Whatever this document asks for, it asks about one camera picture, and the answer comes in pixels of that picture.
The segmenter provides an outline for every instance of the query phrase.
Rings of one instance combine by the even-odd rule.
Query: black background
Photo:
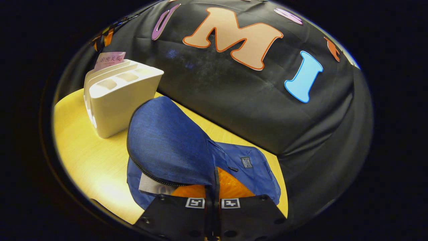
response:
[[[48,165],[55,162],[46,161],[40,138],[39,124],[46,127],[48,122],[41,119],[39,110],[44,91],[51,93],[43,89],[46,81],[57,81],[89,38],[147,3],[1,3],[2,42],[6,42],[1,57],[6,73],[6,95],[2,95],[6,107],[2,209],[6,212],[1,236],[137,239],[84,211],[56,181]],[[336,37],[351,53],[366,74],[375,111],[372,149],[356,181],[332,206],[284,240],[422,240],[422,230],[427,228],[422,222],[427,214],[422,199],[427,161],[423,155],[427,75],[420,57],[426,51],[422,1],[288,0],[284,4]],[[52,154],[51,148],[46,151]]]

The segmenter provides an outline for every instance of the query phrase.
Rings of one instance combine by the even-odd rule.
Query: pink card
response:
[[[110,67],[112,65],[122,63],[126,52],[107,52],[100,53],[95,64],[95,71]]]

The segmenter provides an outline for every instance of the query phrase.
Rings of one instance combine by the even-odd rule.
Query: letter m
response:
[[[283,34],[276,28],[256,23],[240,28],[234,11],[222,8],[207,8],[208,16],[191,36],[183,43],[197,48],[207,48],[211,43],[208,36],[215,30],[215,47],[223,52],[244,40],[242,46],[233,50],[230,55],[239,63],[255,70],[264,68],[263,58],[272,43]]]

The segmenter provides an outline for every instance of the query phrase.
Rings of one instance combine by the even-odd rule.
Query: black label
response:
[[[241,161],[245,168],[253,168],[249,157],[241,157]]]

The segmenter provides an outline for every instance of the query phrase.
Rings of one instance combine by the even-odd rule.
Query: blue letter i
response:
[[[319,72],[323,71],[321,64],[310,54],[301,51],[303,61],[297,71],[296,76],[292,80],[284,82],[285,88],[303,103],[309,102],[309,90]]]

